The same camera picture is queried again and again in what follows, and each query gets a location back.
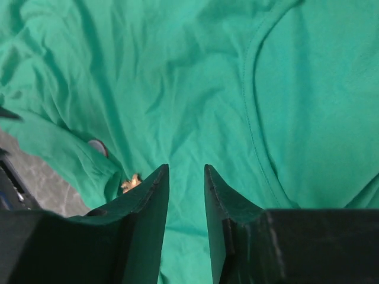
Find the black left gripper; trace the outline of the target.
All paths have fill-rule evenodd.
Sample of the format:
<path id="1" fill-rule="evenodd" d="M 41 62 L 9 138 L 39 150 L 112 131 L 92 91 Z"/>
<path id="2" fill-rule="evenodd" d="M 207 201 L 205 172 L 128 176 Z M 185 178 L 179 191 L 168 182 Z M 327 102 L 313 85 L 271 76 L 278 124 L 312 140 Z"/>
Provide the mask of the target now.
<path id="1" fill-rule="evenodd" d="M 1 148 L 1 210 L 40 209 L 9 156 L 10 153 Z"/>

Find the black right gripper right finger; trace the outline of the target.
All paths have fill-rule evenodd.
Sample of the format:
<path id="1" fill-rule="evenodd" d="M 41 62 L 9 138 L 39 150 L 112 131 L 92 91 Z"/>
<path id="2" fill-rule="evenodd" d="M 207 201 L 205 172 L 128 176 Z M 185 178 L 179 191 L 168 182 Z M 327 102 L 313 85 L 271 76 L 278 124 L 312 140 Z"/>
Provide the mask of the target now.
<path id="1" fill-rule="evenodd" d="M 204 167 L 205 210 L 213 283 L 266 283 L 263 210 Z"/>

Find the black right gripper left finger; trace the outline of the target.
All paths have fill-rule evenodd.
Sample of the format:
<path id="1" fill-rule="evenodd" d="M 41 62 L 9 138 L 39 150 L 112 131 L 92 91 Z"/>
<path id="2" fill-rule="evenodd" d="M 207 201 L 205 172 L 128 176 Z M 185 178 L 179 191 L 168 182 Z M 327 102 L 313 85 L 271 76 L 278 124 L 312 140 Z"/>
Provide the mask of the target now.
<path id="1" fill-rule="evenodd" d="M 169 199 L 169 166 L 85 216 L 117 225 L 111 283 L 157 283 Z"/>

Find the green garment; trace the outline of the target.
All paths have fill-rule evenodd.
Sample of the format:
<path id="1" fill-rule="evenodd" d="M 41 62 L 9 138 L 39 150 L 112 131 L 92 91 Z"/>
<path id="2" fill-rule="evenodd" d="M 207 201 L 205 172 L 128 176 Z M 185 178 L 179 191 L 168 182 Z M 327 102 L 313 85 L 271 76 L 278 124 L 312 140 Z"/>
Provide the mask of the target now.
<path id="1" fill-rule="evenodd" d="M 206 164 L 261 208 L 378 208 L 377 1 L 2 1 L 1 104 L 88 208 L 169 165 L 159 283 L 211 283 Z"/>

